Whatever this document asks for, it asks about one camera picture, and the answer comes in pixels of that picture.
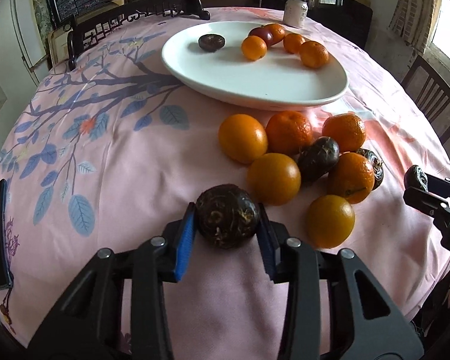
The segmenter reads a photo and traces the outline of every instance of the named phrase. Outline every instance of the silver bolt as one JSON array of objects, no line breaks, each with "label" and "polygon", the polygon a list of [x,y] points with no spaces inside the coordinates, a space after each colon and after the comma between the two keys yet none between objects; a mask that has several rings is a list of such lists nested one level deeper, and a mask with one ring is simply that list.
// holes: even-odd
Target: silver bolt
[{"label": "silver bolt", "polygon": [[298,238],[291,237],[287,238],[286,244],[291,248],[297,248],[302,244],[302,241],[300,241]]},{"label": "silver bolt", "polygon": [[153,237],[150,241],[150,243],[155,247],[163,246],[166,242],[167,241],[163,237]]},{"label": "silver bolt", "polygon": [[340,254],[342,255],[343,258],[348,260],[351,260],[355,257],[355,253],[351,249],[342,249],[340,251]]},{"label": "silver bolt", "polygon": [[99,259],[107,259],[112,255],[111,249],[108,249],[108,247],[103,247],[97,252],[97,256]]}]

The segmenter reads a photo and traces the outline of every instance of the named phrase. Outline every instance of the orange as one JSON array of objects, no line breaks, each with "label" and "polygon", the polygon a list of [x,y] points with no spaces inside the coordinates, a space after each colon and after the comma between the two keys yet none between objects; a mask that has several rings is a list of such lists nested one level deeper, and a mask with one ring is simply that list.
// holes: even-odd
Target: orange
[{"label": "orange", "polygon": [[327,193],[356,204],[370,194],[374,184],[375,173],[370,161],[360,154],[349,152],[342,154],[337,165],[328,173]]},{"label": "orange", "polygon": [[313,40],[303,43],[299,52],[302,63],[308,68],[318,69],[328,63],[327,49],[324,45]]},{"label": "orange", "polygon": [[356,152],[367,137],[362,119],[352,113],[329,117],[323,124],[322,135],[333,138],[341,153]]},{"label": "orange", "polygon": [[271,44],[277,44],[280,43],[283,38],[285,37],[285,28],[283,28],[281,25],[273,23],[273,24],[267,24],[264,27],[266,30],[271,32],[271,36],[273,38],[273,41]]},{"label": "orange", "polygon": [[313,143],[310,122],[297,111],[282,111],[273,115],[265,131],[270,152],[297,155],[301,148]]},{"label": "orange", "polygon": [[283,48],[290,54],[298,54],[300,46],[305,42],[305,38],[300,34],[289,33],[283,38]]},{"label": "orange", "polygon": [[299,167],[284,154],[265,154],[248,168],[250,192],[264,204],[281,206],[288,203],[299,192],[300,182]]},{"label": "orange", "polygon": [[243,164],[251,164],[268,147],[267,134],[260,122],[243,114],[229,116],[222,122],[218,141],[226,155]]},{"label": "orange", "polygon": [[313,201],[305,216],[308,241],[317,248],[336,248],[348,238],[354,225],[353,207],[336,195]]},{"label": "orange", "polygon": [[256,61],[267,54],[267,43],[256,35],[247,36],[242,42],[242,53],[246,59]]}]

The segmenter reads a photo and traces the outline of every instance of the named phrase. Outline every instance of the patterned curtain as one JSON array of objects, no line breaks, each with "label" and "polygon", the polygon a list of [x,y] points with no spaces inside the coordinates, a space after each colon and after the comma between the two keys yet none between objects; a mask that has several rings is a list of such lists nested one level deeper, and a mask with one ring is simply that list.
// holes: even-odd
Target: patterned curtain
[{"label": "patterned curtain", "polygon": [[398,0],[390,28],[423,54],[437,23],[442,0]]}]

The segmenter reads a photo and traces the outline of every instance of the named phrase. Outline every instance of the white plate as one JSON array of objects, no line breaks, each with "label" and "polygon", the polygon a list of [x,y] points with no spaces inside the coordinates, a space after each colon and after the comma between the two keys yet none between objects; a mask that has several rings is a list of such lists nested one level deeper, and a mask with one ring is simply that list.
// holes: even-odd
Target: white plate
[{"label": "white plate", "polygon": [[[175,77],[204,95],[227,103],[267,110],[300,110],[331,103],[348,88],[347,73],[330,54],[318,70],[304,67],[297,55],[285,52],[282,43],[265,57],[251,62],[240,45],[259,23],[222,21],[186,28],[163,45],[162,61]],[[198,38],[216,33],[225,46],[205,52]]]}]

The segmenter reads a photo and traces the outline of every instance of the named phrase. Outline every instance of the pink tablecloth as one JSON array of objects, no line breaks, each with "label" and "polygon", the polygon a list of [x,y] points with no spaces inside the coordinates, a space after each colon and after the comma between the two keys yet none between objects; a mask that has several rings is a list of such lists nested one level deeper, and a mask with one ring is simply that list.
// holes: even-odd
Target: pink tablecloth
[{"label": "pink tablecloth", "polygon": [[[212,21],[270,23],[282,16],[253,8],[210,12]],[[247,168],[221,153],[218,126],[235,113],[266,125],[272,112],[198,94],[161,62],[164,42],[200,23],[160,16],[118,28],[81,55],[74,71],[65,72],[64,64],[51,71],[8,136],[0,179],[10,184],[11,326],[0,318],[22,344],[99,248],[136,248],[181,218],[188,202],[209,187],[246,188]],[[325,44],[350,79],[342,99],[304,111],[317,136],[328,116],[354,111],[365,120],[365,147],[385,162],[384,183],[354,206],[355,229],[341,247],[359,255],[411,319],[450,268],[450,252],[440,246],[432,220],[404,204],[403,175],[419,164],[450,177],[449,159],[423,114],[366,52],[313,20],[300,32]],[[264,85],[277,85],[272,78]],[[324,191],[323,180],[304,188],[290,203],[269,207],[270,219],[304,238],[303,215]],[[4,296],[0,291],[0,304]],[[176,359],[276,359],[287,285],[270,282],[255,239],[220,251],[197,237],[188,272],[182,282],[166,285],[165,296]],[[326,350],[329,322],[322,324]]]}]

